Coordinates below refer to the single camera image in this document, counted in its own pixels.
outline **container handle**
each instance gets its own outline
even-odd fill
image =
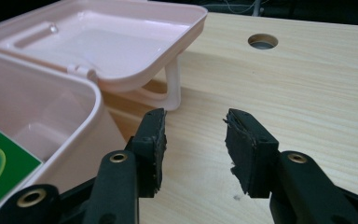
[[[139,88],[134,91],[127,91],[119,95],[132,101],[145,105],[152,105],[165,110],[175,110],[181,103],[180,71],[178,59],[175,57],[165,65],[165,77],[167,80],[167,92],[157,93]]]

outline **wood grain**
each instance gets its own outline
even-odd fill
[[[278,38],[254,49],[255,34]],[[358,193],[358,26],[209,13],[180,56],[182,103],[166,118],[162,189],[142,199],[141,223],[273,223],[269,200],[243,195],[225,146],[229,108],[253,114],[280,151],[312,156]],[[148,88],[164,90],[158,74]],[[150,106],[103,94],[124,137]]]

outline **table hole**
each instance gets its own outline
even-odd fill
[[[255,49],[273,49],[278,45],[278,39],[273,35],[257,34],[249,37],[248,43]]]

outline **open lid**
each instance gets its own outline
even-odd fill
[[[62,0],[0,23],[0,51],[69,72],[95,71],[102,89],[146,84],[202,32],[203,7]]]

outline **wooden table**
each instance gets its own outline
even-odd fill
[[[279,44],[254,49],[254,34]],[[141,223],[273,223],[269,200],[244,195],[230,172],[231,107],[256,117],[280,151],[310,155],[358,194],[358,26],[210,13],[180,60],[182,104],[166,117],[162,189],[141,199]],[[158,74],[148,88],[163,91],[163,81]],[[103,96],[126,139],[152,109]]]

